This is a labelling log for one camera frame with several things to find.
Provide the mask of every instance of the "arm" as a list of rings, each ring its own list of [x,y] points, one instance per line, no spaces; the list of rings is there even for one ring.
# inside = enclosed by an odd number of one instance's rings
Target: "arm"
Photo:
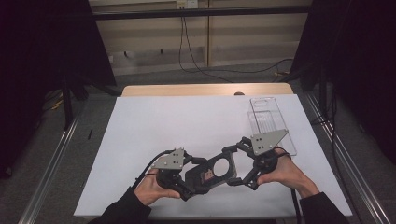
[[[177,192],[158,186],[157,173],[156,169],[148,171],[135,190],[128,188],[116,203],[111,204],[99,218],[92,220],[89,224],[146,223],[151,212],[150,204],[162,197],[180,198]]]
[[[315,183],[308,178],[290,159],[284,156],[279,158],[276,169],[257,180],[258,184],[279,182],[286,187],[296,189],[301,196],[300,205],[303,210],[305,223],[344,224],[346,217],[330,201],[325,193],[319,192]]]

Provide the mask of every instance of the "black sleeve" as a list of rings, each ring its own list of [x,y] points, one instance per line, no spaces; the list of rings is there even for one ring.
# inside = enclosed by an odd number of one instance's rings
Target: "black sleeve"
[[[146,223],[151,208],[143,205],[131,188],[116,202],[111,204],[106,211],[89,224],[129,224]]]
[[[347,218],[323,192],[300,200],[305,224],[344,224]]]

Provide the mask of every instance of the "person's left hand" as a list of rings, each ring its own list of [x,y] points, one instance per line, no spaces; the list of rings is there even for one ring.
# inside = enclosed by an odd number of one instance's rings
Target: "person's left hand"
[[[151,169],[148,171],[148,174],[142,180],[142,182],[137,186],[134,190],[134,194],[137,196],[139,201],[149,206],[152,203],[155,203],[160,198],[180,198],[180,194],[171,189],[163,189],[157,183],[158,169]]]

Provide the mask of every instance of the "transparent container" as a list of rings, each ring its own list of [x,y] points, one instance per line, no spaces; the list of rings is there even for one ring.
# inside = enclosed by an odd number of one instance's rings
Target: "transparent container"
[[[274,97],[250,99],[250,109],[247,113],[253,134],[288,130]],[[283,137],[278,146],[283,147],[291,156],[297,155],[290,133]]]

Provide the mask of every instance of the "white paper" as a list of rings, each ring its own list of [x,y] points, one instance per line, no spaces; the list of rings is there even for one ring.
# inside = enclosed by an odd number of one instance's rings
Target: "white paper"
[[[266,96],[118,98],[75,216],[102,215],[160,152],[184,147],[194,157],[210,159],[242,136],[250,137],[249,99]],[[351,216],[298,97],[273,97],[297,150],[294,162],[344,215]],[[238,176],[245,177],[253,160],[242,151],[233,155]],[[295,216],[290,189],[277,183],[257,190],[224,184],[187,202],[160,199],[151,208],[150,218],[161,219]]]

